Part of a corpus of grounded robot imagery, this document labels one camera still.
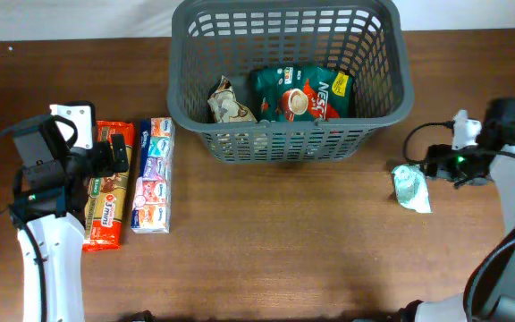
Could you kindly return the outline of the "small pale green packet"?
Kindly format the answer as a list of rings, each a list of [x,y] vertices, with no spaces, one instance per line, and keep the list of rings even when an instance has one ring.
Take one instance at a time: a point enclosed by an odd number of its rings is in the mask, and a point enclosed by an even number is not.
[[[398,165],[393,171],[393,186],[401,206],[420,214],[431,214],[426,177],[416,165]]]

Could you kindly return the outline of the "brown white snack bag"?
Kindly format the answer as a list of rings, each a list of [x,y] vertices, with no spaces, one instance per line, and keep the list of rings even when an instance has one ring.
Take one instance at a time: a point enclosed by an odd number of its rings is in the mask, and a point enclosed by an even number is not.
[[[216,123],[257,121],[250,109],[237,100],[232,83],[223,75],[211,89],[207,103]]]

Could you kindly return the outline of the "green Nescafe coffee bag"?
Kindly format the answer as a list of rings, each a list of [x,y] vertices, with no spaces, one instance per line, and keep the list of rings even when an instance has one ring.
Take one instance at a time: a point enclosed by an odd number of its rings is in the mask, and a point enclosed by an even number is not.
[[[269,122],[348,118],[353,83],[347,73],[315,65],[285,65],[250,74],[260,118]]]

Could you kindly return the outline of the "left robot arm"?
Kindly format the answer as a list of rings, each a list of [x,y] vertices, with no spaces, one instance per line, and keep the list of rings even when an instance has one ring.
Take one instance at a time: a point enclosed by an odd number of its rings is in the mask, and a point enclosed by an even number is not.
[[[117,157],[117,144],[100,141],[79,148],[79,134],[64,137],[60,124],[77,127],[62,116],[44,114],[13,128],[23,165],[13,179],[9,214],[21,246],[26,321],[84,320],[85,189],[90,179],[129,167],[126,157]]]

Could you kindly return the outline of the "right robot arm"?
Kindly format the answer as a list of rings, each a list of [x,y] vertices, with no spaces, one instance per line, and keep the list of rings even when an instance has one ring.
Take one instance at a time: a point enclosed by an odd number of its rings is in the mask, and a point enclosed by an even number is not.
[[[429,211],[427,180],[445,180],[455,188],[493,182],[504,237],[469,277],[464,292],[443,301],[413,301],[385,320],[515,322],[515,98],[490,101],[483,121],[460,110],[442,126],[451,130],[451,144],[432,145],[424,158],[408,158],[393,169],[396,199],[406,208]]]

